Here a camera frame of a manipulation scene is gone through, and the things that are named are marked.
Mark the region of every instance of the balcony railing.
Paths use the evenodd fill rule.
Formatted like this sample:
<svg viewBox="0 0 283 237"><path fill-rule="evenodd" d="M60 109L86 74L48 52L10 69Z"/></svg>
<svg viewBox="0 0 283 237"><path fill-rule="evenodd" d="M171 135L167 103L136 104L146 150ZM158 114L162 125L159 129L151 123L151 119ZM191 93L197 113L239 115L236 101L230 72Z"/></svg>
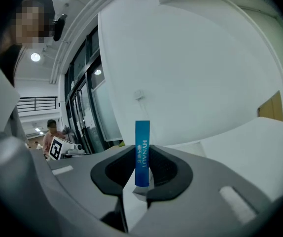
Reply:
<svg viewBox="0 0 283 237"><path fill-rule="evenodd" d="M19 113L54 110L56 102L57 97L21 97L17 108Z"/></svg>

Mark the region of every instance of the white wall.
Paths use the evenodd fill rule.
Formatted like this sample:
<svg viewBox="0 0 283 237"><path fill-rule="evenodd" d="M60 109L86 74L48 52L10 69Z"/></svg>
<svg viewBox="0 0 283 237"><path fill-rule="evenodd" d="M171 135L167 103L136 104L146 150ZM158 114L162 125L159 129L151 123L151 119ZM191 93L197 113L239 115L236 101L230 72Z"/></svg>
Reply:
<svg viewBox="0 0 283 237"><path fill-rule="evenodd" d="M272 44L283 67L283 27L279 22L268 15L244 9L244 11L252 18L255 23L264 32Z"/></svg>
<svg viewBox="0 0 283 237"><path fill-rule="evenodd" d="M21 97L58 96L58 85L40 80L16 80L15 89Z"/></svg>
<svg viewBox="0 0 283 237"><path fill-rule="evenodd" d="M114 0L99 14L110 99L127 145L149 119L151 143L171 145L223 133L257 117L283 84L267 46L221 0ZM139 104L136 90L144 91Z"/></svg>

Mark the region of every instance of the window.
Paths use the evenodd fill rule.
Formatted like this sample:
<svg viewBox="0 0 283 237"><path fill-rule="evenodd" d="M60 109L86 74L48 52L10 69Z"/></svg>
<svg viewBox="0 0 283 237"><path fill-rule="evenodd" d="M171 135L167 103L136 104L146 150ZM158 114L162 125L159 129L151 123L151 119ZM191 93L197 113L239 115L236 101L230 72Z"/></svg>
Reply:
<svg viewBox="0 0 283 237"><path fill-rule="evenodd" d="M96 27L88 36L86 44L86 58L87 64L91 60L94 53L99 49L99 36L98 36L98 27Z"/></svg>
<svg viewBox="0 0 283 237"><path fill-rule="evenodd" d="M74 58L73 62L73 78L77 78L80 71L83 69L85 65L85 56L86 56L86 49L85 49L85 42L81 45L79 51L76 54L76 58Z"/></svg>
<svg viewBox="0 0 283 237"><path fill-rule="evenodd" d="M93 55L99 50L99 36L98 36L98 26L93 29L93 31L87 35L86 40L81 44L79 50L74 56L68 71L65 74L65 99L68 100L68 94L72 90L71 84L77 83L77 78L80 72L83 70L86 64L93 61ZM104 75L103 70L100 76L96 77L96 85L103 81Z"/></svg>

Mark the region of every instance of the white ceiling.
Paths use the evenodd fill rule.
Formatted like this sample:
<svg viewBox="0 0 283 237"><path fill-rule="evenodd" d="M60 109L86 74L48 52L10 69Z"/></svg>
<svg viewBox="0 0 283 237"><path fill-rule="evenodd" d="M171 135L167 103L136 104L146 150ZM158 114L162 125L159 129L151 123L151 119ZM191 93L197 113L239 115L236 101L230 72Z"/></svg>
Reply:
<svg viewBox="0 0 283 237"><path fill-rule="evenodd" d="M72 22L89 1L90 0L53 0L55 19L58 19L62 14L68 16L61 40L64 39L64 35ZM16 78L49 80L61 40L55 42L53 38L47 38L45 43L34 45L32 49L25 50L18 63ZM37 63L30 59L31 54L34 52L41 55L41 60Z"/></svg>

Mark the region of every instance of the glass door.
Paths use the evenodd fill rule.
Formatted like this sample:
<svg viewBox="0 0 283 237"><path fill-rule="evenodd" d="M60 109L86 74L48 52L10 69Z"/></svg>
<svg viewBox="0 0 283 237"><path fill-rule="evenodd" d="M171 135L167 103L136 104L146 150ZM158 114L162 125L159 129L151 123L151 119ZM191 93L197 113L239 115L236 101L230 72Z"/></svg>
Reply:
<svg viewBox="0 0 283 237"><path fill-rule="evenodd" d="M81 89L78 91L79 108L81 116L83 118L83 125L85 133L88 136L95 153L104 151L103 145L98 135L96 124L93 119L93 114L90 107L90 101L87 90L87 83L84 83Z"/></svg>
<svg viewBox="0 0 283 237"><path fill-rule="evenodd" d="M74 117L74 123L76 125L75 129L77 129L78 134L80 135L81 144L83 146L83 149L86 153L92 154L92 150L90 148L90 144L86 139L85 136L85 125L83 124L83 119L81 118L81 112L79 110L79 104L77 99L77 92L75 93L73 99L72 99L72 108L73 108L73 117Z"/></svg>

